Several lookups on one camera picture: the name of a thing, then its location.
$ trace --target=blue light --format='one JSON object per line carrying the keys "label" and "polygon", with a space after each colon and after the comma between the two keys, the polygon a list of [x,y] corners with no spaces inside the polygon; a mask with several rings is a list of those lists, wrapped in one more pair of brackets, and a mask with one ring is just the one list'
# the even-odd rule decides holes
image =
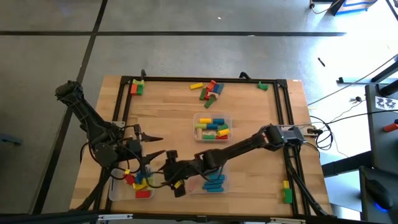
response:
{"label": "blue light", "polygon": [[376,206],[376,208],[378,208],[382,212],[388,212],[387,209],[382,208],[378,203],[375,203],[374,206]]}

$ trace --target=wooden tabletop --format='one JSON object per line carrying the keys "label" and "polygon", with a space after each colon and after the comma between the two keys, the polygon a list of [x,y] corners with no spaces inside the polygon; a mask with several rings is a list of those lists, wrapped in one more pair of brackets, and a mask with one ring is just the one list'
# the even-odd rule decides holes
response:
{"label": "wooden tabletop", "polygon": [[[121,77],[106,76],[101,88],[96,111],[107,121],[112,120]],[[206,149],[224,148],[242,141],[267,124],[278,124],[275,96],[272,86],[267,91],[249,83],[225,83],[218,101],[209,109],[199,100],[201,90],[190,90],[187,82],[146,82],[144,94],[133,96],[127,125],[139,123],[142,131],[164,140],[144,143],[144,153],[159,150],[177,150],[178,159],[193,159],[193,155]],[[300,80],[288,80],[288,90],[295,124],[307,123],[310,117]],[[125,102],[125,90],[122,102]],[[284,119],[287,121],[283,94],[280,92]],[[121,105],[119,120],[123,113]],[[229,113],[233,118],[233,138],[224,143],[197,142],[193,137],[195,113]],[[134,135],[131,129],[126,136]],[[318,152],[303,146],[301,160],[305,182],[322,208],[331,213]],[[165,154],[151,162],[153,169],[165,161]],[[130,161],[131,169],[137,167]],[[166,213],[196,215],[247,215],[291,217],[292,209],[283,203],[282,182],[287,180],[282,150],[271,152],[256,149],[228,161],[229,190],[226,194],[186,194],[175,198],[169,187],[156,189],[150,199],[122,200],[112,203],[112,212]],[[76,181],[70,208],[79,206],[93,190],[101,167],[85,151]],[[101,208],[106,199],[104,191]],[[301,197],[298,209],[303,213]]]}

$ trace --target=metal stand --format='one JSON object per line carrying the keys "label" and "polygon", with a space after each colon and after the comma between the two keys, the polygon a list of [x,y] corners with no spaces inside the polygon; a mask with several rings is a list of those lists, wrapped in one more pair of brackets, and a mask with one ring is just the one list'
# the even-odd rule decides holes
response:
{"label": "metal stand", "polygon": [[[384,69],[381,71],[379,74],[377,74],[373,78],[364,78],[360,82],[357,82],[355,84],[377,84],[380,83],[381,81],[385,80],[385,83],[392,83],[398,79],[396,78],[388,78],[395,72],[398,72],[398,56],[395,57],[395,62],[390,65],[388,68]],[[337,80],[338,84],[352,84],[354,83],[358,78],[356,77],[339,77]]]}
{"label": "metal stand", "polygon": [[14,143],[17,146],[20,146],[22,144],[22,139],[19,139],[17,137],[8,135],[8,134],[1,134],[0,133],[0,141],[2,142],[11,142]]}
{"label": "metal stand", "polygon": [[345,172],[359,169],[359,167],[372,167],[372,151],[364,152],[336,162],[322,165],[324,177],[343,174]]}

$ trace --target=plastic container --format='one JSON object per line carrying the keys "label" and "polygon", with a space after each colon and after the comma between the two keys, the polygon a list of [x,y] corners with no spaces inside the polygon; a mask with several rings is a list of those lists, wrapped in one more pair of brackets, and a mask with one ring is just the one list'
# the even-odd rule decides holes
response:
{"label": "plastic container", "polygon": [[229,190],[229,178],[228,178],[229,167],[228,167],[228,164],[224,165],[223,171],[221,174],[223,174],[225,176],[224,182],[222,183],[222,188],[224,189],[223,192],[207,192],[207,190],[202,189],[202,187],[204,186],[205,182],[207,182],[207,180],[205,180],[200,175],[196,175],[194,177],[188,178],[188,180],[186,180],[187,183],[185,184],[185,189],[190,194],[224,194],[224,193],[228,193],[228,190]]}
{"label": "plastic container", "polygon": [[[124,172],[122,170],[113,169],[112,174],[116,177],[122,177]],[[156,175],[152,176],[153,181],[152,184],[155,185],[156,183]],[[125,180],[115,180],[111,178],[111,182],[109,185],[109,199],[114,202],[121,201],[121,200],[144,200],[150,199],[154,196],[154,189],[148,188],[150,190],[150,197],[149,198],[136,198],[136,191],[133,187],[126,183]]]}
{"label": "plastic container", "polygon": [[[224,123],[228,125],[228,129],[229,129],[229,134],[228,134],[228,139],[203,139],[197,138],[197,131],[195,129],[195,124],[199,123],[199,119],[200,118],[211,118],[211,119],[224,119]],[[196,113],[195,115],[193,115],[193,138],[196,139],[197,141],[201,141],[201,142],[226,142],[230,139],[232,139],[233,135],[232,135],[232,117],[230,114],[227,113]],[[203,134],[205,134],[206,132],[208,133],[214,133],[216,135],[216,130],[207,130],[204,129],[203,130]]]}

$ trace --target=concrete floor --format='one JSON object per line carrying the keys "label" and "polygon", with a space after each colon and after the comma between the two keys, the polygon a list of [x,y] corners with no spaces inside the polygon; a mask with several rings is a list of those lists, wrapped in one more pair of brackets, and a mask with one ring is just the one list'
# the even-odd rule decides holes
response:
{"label": "concrete floor", "polygon": [[[0,2],[2,30],[93,30],[101,1]],[[327,4],[316,6],[326,9]],[[333,17],[314,15],[308,1],[114,0],[104,12],[100,31],[261,31],[347,32],[343,37],[124,36],[97,37],[83,79],[86,99],[94,106],[104,75],[301,79],[307,101],[341,88],[337,77],[361,77],[398,53],[397,21],[385,1],[368,12]],[[88,36],[0,35],[0,133],[24,139],[21,147],[0,142],[1,213],[29,213],[49,161],[65,107],[54,90],[77,77]],[[326,64],[323,67],[317,58]],[[349,88],[311,111],[331,120],[350,107]],[[331,108],[334,102],[338,106]],[[351,114],[360,113],[358,107]],[[368,137],[366,118],[332,127],[339,150],[348,156],[370,150],[353,142],[347,126]],[[85,135],[73,118],[44,206],[44,212],[69,208]],[[336,148],[327,153],[338,155]]]}

